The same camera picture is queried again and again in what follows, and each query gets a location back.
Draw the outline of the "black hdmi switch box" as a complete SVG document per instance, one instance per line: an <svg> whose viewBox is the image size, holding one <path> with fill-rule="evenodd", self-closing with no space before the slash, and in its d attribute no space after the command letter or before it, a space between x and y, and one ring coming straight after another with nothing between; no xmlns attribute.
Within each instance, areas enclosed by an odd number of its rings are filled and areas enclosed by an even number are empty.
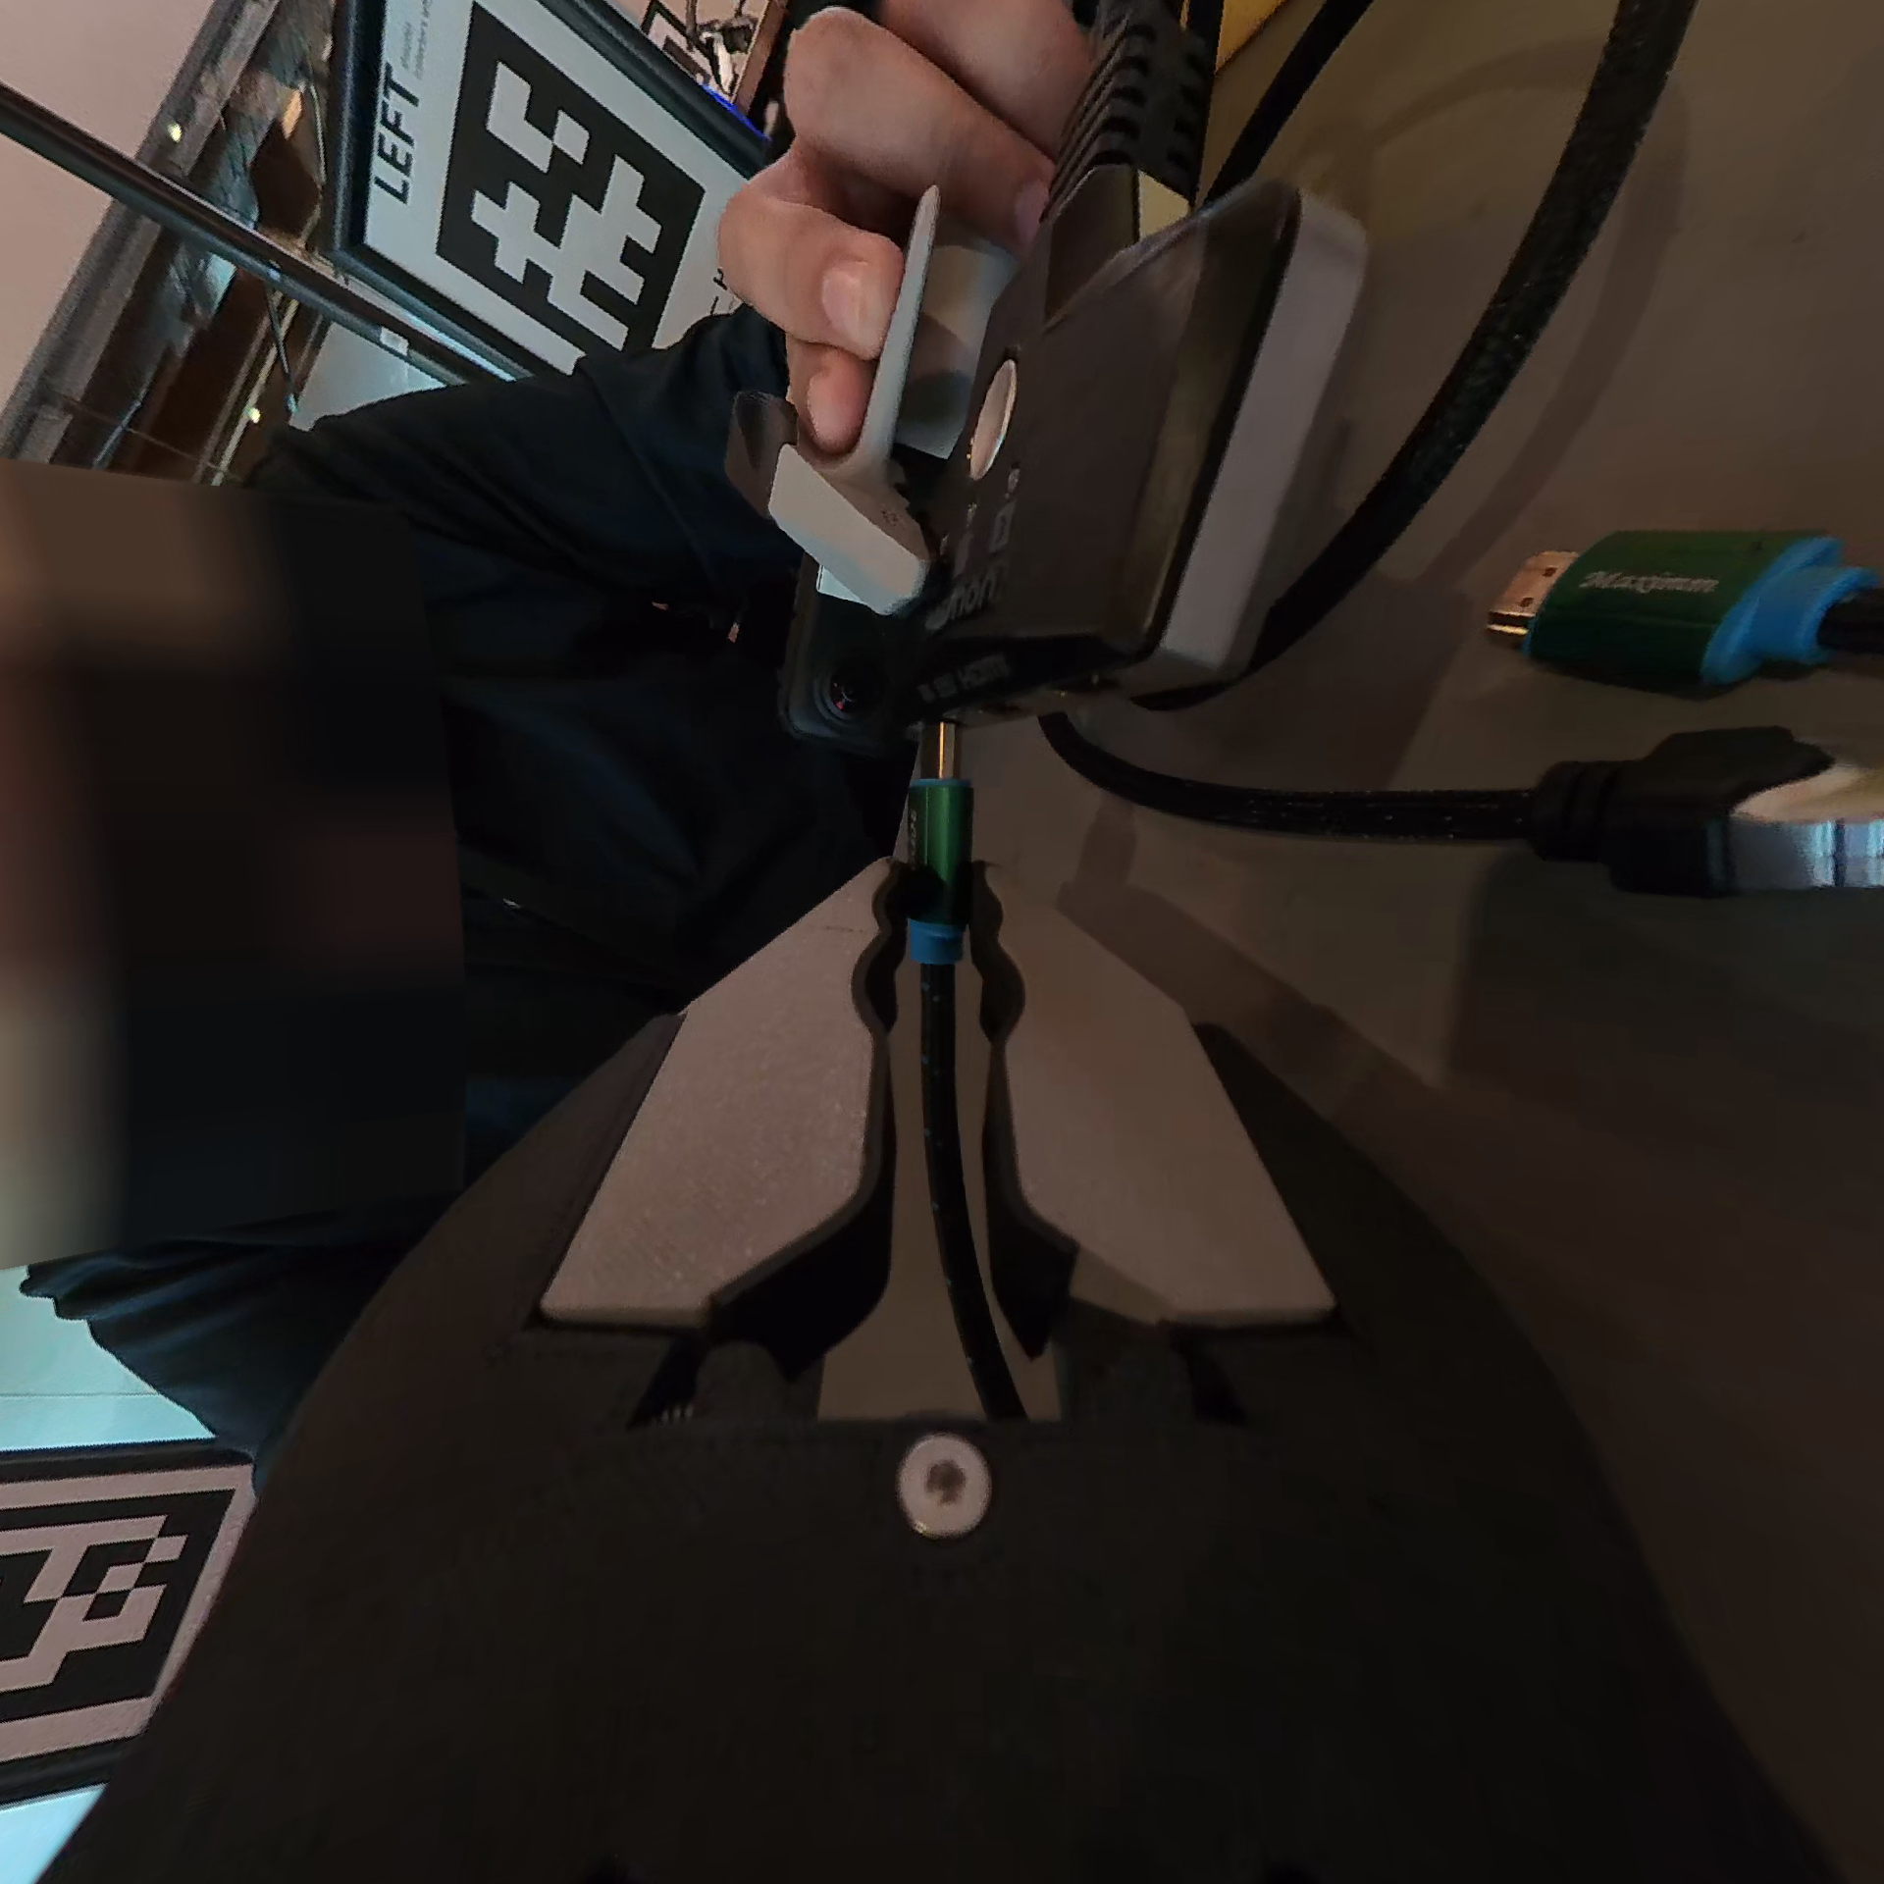
<svg viewBox="0 0 1884 1884"><path fill-rule="evenodd" d="M995 302L932 496L928 709L1187 690L1256 648L1367 240L1285 180L1146 231L1138 185L1088 175Z"/></svg>

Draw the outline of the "dark metal pole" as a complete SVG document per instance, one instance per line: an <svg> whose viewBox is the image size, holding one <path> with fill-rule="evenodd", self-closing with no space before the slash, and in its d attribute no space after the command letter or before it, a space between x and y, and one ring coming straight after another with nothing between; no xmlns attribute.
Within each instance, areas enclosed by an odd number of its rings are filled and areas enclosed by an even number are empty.
<svg viewBox="0 0 1884 1884"><path fill-rule="evenodd" d="M14 85L2 85L2 132L171 235L206 250L282 292L298 308L449 387L504 384L519 374L519 367L489 356L478 346L431 337L411 319L379 308L304 253L201 200L150 164L103 144Z"/></svg>

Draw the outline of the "thin black cable green plugs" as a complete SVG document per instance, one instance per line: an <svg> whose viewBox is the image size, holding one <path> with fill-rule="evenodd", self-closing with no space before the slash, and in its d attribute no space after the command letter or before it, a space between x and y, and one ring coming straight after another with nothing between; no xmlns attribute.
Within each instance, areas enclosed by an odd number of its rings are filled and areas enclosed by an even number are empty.
<svg viewBox="0 0 1884 1884"><path fill-rule="evenodd" d="M1650 652L1687 652L1706 688L1760 669L1880 662L1880 573L1824 533L1623 532L1588 554L1531 556L1488 630L1530 662L1671 677ZM1226 833L1308 841L1492 845L1596 863L1614 889L1691 900L1880 889L1880 775L1781 726L1661 741L1636 761L1562 761L1530 787L1281 792L1206 785L1092 745L1063 716L1043 733L1089 785L1136 807ZM921 967L926 1185L958 1343L979 1410L1027 1410L1002 1354L969 1224L958 1128L956 965L974 915L974 787L953 775L911 785L907 956Z"/></svg>

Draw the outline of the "framed black white marker poster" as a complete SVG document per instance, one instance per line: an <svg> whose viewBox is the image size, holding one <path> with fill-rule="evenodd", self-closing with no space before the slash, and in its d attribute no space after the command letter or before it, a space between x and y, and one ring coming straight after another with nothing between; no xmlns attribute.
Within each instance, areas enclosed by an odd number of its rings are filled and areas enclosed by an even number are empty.
<svg viewBox="0 0 1884 1884"><path fill-rule="evenodd" d="M717 225L767 152L784 4L337 4L340 270L510 374L738 310Z"/></svg>
<svg viewBox="0 0 1884 1884"><path fill-rule="evenodd" d="M211 1442L3 1452L2 1805L103 1783L189 1657L254 1508Z"/></svg>

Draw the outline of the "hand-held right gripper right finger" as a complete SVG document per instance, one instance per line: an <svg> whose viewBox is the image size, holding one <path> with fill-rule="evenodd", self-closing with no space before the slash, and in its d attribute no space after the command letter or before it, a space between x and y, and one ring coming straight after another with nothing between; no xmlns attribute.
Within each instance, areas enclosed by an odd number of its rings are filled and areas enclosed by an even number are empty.
<svg viewBox="0 0 1884 1884"><path fill-rule="evenodd" d="M1082 1306L1133 1326L1335 1311L1183 1009L1012 875L978 870L988 1271L1035 1360Z"/></svg>

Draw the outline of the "person's left hand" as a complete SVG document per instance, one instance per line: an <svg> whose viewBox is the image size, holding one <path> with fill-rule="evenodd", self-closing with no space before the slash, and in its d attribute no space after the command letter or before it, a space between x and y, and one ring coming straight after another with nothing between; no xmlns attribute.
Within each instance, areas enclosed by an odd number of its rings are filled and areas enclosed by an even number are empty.
<svg viewBox="0 0 1884 1884"><path fill-rule="evenodd" d="M784 337L787 397L821 454L857 445L912 208L938 191L945 218L1024 259L1089 70L1059 3L825 7L792 37L788 150L734 195L717 250Z"/></svg>

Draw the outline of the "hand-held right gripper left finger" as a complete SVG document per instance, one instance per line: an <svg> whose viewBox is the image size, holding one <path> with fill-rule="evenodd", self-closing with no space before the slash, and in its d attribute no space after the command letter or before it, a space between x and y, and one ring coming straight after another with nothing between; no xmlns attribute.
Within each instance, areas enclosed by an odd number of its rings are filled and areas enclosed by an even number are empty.
<svg viewBox="0 0 1884 1884"><path fill-rule="evenodd" d="M698 995L551 1277L557 1327L825 1360L888 1284L888 1029L902 945L880 859Z"/></svg>

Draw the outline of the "person's dark clothed torso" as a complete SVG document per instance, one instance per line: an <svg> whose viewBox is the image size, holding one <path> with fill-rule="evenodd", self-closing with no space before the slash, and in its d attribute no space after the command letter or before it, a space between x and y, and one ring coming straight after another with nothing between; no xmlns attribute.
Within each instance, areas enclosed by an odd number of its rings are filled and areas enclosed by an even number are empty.
<svg viewBox="0 0 1884 1884"><path fill-rule="evenodd" d="M437 1219L893 841L776 711L722 471L754 311L282 430L3 471L3 1269L267 1471Z"/></svg>

